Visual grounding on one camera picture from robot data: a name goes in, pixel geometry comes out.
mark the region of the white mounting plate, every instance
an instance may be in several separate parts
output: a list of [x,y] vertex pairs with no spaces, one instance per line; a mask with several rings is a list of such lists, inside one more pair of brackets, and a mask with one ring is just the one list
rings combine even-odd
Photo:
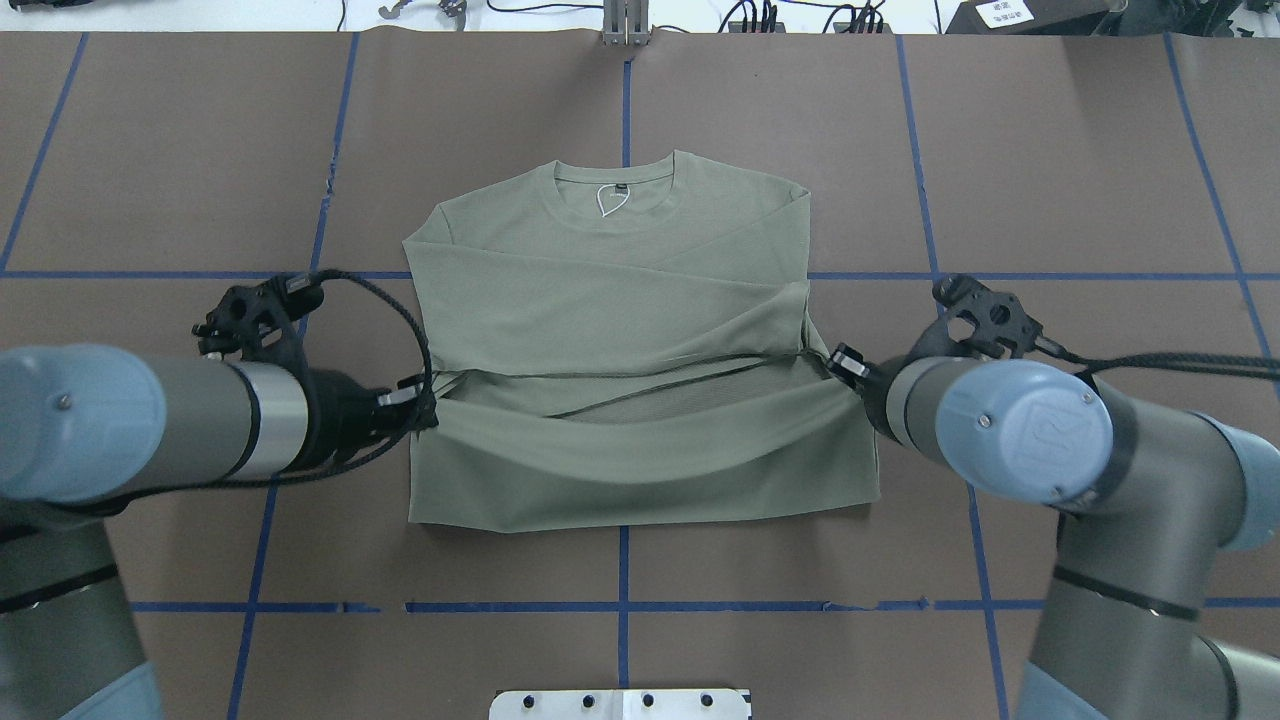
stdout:
[[[584,698],[590,696],[590,707]],[[712,703],[704,705],[703,696]],[[645,705],[645,698],[652,701]],[[750,691],[509,691],[489,720],[751,720]]]

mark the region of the white bracket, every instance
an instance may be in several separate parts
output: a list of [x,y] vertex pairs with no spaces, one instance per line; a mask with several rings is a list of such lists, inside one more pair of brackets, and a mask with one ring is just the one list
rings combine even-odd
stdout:
[[750,691],[509,691],[489,720],[751,720]]
[[605,45],[649,45],[649,0],[603,0]]

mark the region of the green t-shirt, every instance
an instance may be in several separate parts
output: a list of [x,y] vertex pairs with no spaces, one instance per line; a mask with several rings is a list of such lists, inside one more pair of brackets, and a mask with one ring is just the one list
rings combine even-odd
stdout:
[[404,241],[440,425],[410,520],[499,532],[741,520],[878,497],[809,320],[809,192],[690,155],[549,163]]

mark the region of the shirt neckline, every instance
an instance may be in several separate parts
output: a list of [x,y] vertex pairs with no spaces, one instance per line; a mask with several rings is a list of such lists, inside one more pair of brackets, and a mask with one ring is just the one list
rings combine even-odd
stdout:
[[[548,163],[538,168],[538,186],[541,192],[543,204],[553,218],[567,225],[591,232],[636,232],[662,224],[671,218],[680,208],[685,196],[685,176],[689,163],[687,152],[678,150],[650,163],[648,165],[635,165],[631,168],[577,168],[559,160]],[[640,217],[627,217],[625,222],[621,217],[602,218],[598,213],[580,213],[564,202],[556,181],[563,179],[582,183],[639,183],[672,177],[671,191],[662,202]]]

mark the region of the white floor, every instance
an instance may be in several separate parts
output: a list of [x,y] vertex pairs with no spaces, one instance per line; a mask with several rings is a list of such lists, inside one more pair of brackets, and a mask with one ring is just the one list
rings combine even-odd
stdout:
[[[342,29],[360,31],[394,24],[421,31],[452,31],[454,23],[436,8],[435,0],[416,0],[394,20],[384,20],[380,6],[394,0],[347,0],[347,19]],[[494,5],[515,8],[548,0],[493,0]],[[588,4],[595,0],[586,0]],[[832,3],[832,0],[817,0]],[[959,0],[940,0],[946,26]],[[545,31],[599,28],[599,10],[539,10],[495,13],[484,0],[470,0],[467,29]],[[716,32],[724,10],[733,0],[652,0],[653,24],[673,24],[692,32]],[[780,4],[778,20],[787,32],[820,32],[829,10]],[[881,9],[893,32],[934,33],[937,20],[932,0],[887,0]],[[20,12],[0,10],[0,31],[333,31],[342,17],[342,0],[96,0],[78,8],[52,9],[24,6]],[[1263,37],[1280,37],[1275,15],[1249,13],[1243,8],[1233,15],[1236,27]]]

